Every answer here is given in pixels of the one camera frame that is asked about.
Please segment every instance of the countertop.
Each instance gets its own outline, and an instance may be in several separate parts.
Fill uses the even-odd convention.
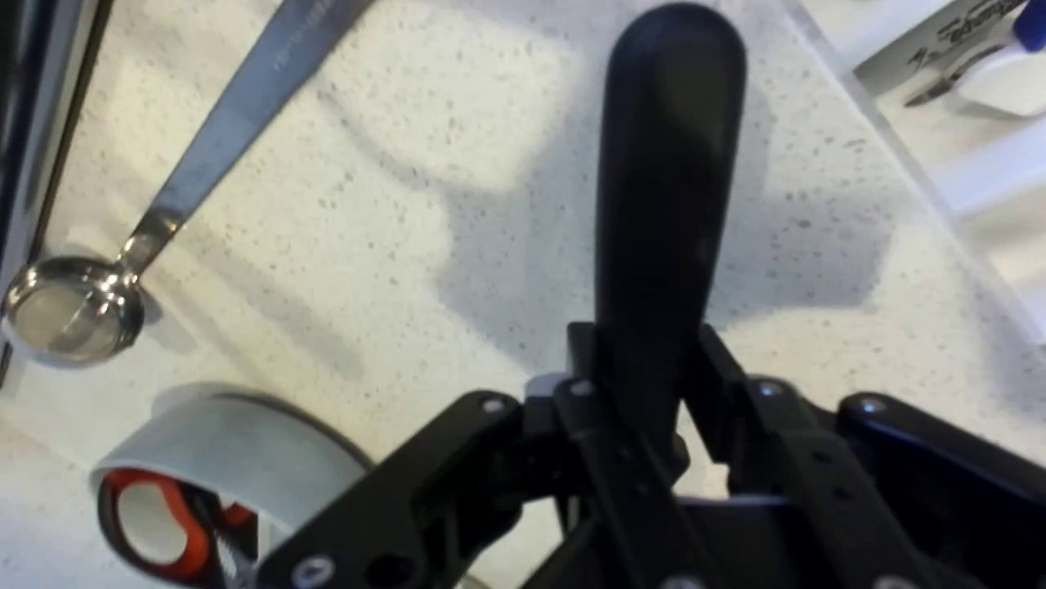
[[[0,414],[73,463],[67,484],[201,382],[279,393],[390,453],[463,390],[561,370],[565,319],[593,317],[603,72],[644,7],[377,3],[149,267],[162,317],[104,366],[15,359]],[[720,7],[753,78],[709,319],[814,403],[890,390],[1046,463],[1040,354],[814,25],[792,3]],[[270,9],[113,7],[51,251],[119,251]],[[521,580],[545,531],[526,532],[480,574]]]

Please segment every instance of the black handle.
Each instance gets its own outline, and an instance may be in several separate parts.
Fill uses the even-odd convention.
[[[705,7],[661,7],[610,53],[595,251],[595,380],[670,441],[705,309],[742,123],[746,46]]]

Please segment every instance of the metal spoon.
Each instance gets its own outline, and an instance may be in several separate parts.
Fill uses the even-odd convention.
[[[86,366],[132,346],[144,322],[140,273],[319,69],[374,0],[284,0],[135,225],[119,262],[43,259],[2,294],[2,334],[34,359]]]

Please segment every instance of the white speckled countertop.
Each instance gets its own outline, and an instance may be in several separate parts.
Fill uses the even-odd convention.
[[[119,3],[51,251],[119,251],[270,7]],[[385,453],[463,390],[560,370],[565,319],[593,317],[603,72],[640,7],[384,0],[149,267],[162,317],[95,370],[13,363],[2,419],[86,467],[156,397],[235,382]],[[922,182],[804,19],[723,9],[753,53],[727,343],[825,406],[890,390],[1046,462],[1046,370]]]

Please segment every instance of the screw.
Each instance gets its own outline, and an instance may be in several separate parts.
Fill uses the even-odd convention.
[[[661,583],[661,589],[702,589],[702,583],[694,574],[670,574]]]
[[[919,589],[919,584],[909,583],[906,574],[880,574],[873,589]]]
[[[886,411],[886,403],[876,399],[876,397],[863,397],[863,399],[860,399],[860,411],[865,411],[865,414]]]
[[[332,580],[329,557],[306,557],[295,567],[295,589],[319,589]]]
[[[505,399],[485,399],[485,411],[501,411]]]
[[[593,386],[593,380],[580,380],[580,382],[570,386],[570,393],[572,393],[572,397],[593,397],[595,386]]]
[[[779,393],[780,393],[779,382],[760,382],[760,397],[772,399],[772,397],[779,397]]]

